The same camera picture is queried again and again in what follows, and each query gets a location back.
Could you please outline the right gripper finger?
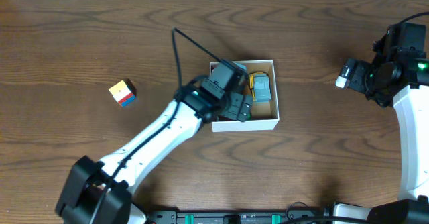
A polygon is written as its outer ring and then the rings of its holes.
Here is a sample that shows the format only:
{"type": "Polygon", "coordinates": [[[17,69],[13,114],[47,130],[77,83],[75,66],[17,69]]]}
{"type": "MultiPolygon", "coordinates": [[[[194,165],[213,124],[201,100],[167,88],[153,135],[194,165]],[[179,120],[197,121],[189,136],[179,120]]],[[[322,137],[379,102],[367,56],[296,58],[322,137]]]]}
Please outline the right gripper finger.
{"type": "Polygon", "coordinates": [[[349,79],[348,87],[354,91],[364,93],[367,90],[366,85],[366,76],[369,72],[370,64],[365,61],[356,60],[354,62],[354,67],[352,74],[349,79]]]}
{"type": "Polygon", "coordinates": [[[354,75],[356,66],[357,66],[357,61],[355,59],[348,58],[339,73],[339,76],[335,82],[335,85],[342,89],[347,87],[354,75]]]}

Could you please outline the yellow grey toy truck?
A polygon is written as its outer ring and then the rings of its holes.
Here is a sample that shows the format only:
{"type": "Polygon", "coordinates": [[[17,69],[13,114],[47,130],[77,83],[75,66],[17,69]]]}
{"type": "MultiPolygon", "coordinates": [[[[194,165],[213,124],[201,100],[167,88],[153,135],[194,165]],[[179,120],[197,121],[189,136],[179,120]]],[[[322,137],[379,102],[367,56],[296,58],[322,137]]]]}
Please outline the yellow grey toy truck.
{"type": "Polygon", "coordinates": [[[250,73],[248,85],[255,102],[266,103],[271,100],[270,79],[266,72],[250,73]]]}

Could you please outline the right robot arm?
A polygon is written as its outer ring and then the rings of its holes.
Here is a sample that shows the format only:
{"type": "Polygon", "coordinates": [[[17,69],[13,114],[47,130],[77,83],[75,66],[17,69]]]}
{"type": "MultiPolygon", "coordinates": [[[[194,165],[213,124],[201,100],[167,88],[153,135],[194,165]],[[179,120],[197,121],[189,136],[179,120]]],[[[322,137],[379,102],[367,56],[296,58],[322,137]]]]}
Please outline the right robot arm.
{"type": "Polygon", "coordinates": [[[335,223],[428,222],[428,61],[398,58],[368,63],[349,58],[336,85],[395,109],[400,127],[402,175],[398,200],[365,208],[339,203],[335,223]]]}

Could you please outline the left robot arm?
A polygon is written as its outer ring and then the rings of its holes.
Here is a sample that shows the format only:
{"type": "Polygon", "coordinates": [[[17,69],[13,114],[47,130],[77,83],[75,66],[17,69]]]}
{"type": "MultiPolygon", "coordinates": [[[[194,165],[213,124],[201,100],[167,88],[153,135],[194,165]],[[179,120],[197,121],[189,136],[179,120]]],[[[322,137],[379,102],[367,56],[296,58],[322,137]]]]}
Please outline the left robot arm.
{"type": "Polygon", "coordinates": [[[162,114],[130,142],[95,162],[80,158],[71,168],[55,212],[65,223],[145,223],[132,198],[146,176],[205,123],[230,112],[247,121],[251,95],[192,83],[179,89],[162,114]]]}

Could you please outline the white cardboard box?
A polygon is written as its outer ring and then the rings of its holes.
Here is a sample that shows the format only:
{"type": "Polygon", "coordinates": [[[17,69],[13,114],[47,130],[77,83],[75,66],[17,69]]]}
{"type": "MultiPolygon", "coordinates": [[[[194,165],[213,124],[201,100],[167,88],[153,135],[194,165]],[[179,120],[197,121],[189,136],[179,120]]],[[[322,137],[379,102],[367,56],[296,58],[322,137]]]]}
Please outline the white cardboard box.
{"type": "Polygon", "coordinates": [[[265,103],[252,104],[251,117],[246,122],[232,121],[220,117],[218,121],[212,123],[212,131],[216,133],[274,130],[280,120],[280,114],[273,60],[244,60],[235,61],[235,63],[245,66],[248,73],[264,72],[267,74],[271,100],[265,103]]]}

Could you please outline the colourful puzzle cube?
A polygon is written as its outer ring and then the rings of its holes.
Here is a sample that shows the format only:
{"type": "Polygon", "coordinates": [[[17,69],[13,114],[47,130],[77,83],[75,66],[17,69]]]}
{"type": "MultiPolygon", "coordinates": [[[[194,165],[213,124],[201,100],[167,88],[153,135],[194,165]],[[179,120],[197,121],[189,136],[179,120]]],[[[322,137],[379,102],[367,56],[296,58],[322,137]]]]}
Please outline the colourful puzzle cube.
{"type": "Polygon", "coordinates": [[[136,98],[135,93],[131,89],[131,85],[124,80],[110,87],[109,92],[114,100],[122,107],[127,106],[136,98]]]}

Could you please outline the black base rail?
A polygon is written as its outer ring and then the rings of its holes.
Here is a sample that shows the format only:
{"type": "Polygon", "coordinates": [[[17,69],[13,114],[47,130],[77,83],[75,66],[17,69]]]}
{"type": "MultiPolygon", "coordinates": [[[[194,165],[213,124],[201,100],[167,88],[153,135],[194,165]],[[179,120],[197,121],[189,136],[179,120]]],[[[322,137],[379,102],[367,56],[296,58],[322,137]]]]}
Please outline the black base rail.
{"type": "Polygon", "coordinates": [[[179,211],[159,210],[147,214],[148,224],[276,224],[300,217],[329,216],[332,207],[295,202],[284,210],[179,211]]]}

